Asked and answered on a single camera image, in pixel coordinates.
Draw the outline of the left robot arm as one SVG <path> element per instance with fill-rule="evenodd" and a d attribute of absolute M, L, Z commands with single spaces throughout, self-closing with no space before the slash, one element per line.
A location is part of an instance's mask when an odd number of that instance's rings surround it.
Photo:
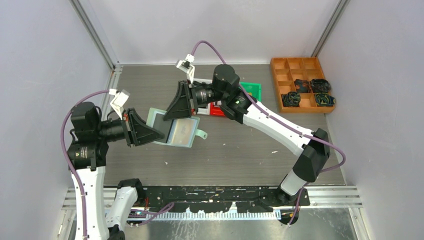
<path fill-rule="evenodd" d="M 92 102 L 82 102 L 70 111 L 72 142 L 67 149 L 76 198 L 75 239 L 124 240 L 125 226 L 133 206 L 141 206 L 146 193 L 138 178 L 121 180 L 108 213 L 105 212 L 104 179 L 109 143 L 126 141 L 137 147 L 163 139 L 134 108 L 115 120 L 101 120 L 101 111 Z"/>

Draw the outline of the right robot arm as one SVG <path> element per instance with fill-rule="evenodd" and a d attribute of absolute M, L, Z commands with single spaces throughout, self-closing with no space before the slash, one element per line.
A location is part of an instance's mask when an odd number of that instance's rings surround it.
<path fill-rule="evenodd" d="M 297 157 L 275 192 L 281 204 L 291 205 L 302 187 L 317 180 L 330 157 L 325 130 L 298 126 L 268 110 L 242 88 L 240 77 L 228 64 L 214 68 L 210 83 L 195 81 L 195 67 L 188 61 L 175 66 L 186 74 L 186 79 L 178 82 L 176 95 L 163 117 L 165 121 L 189 118 L 200 106 L 221 102 L 220 109 L 228 119 L 267 134 Z"/>

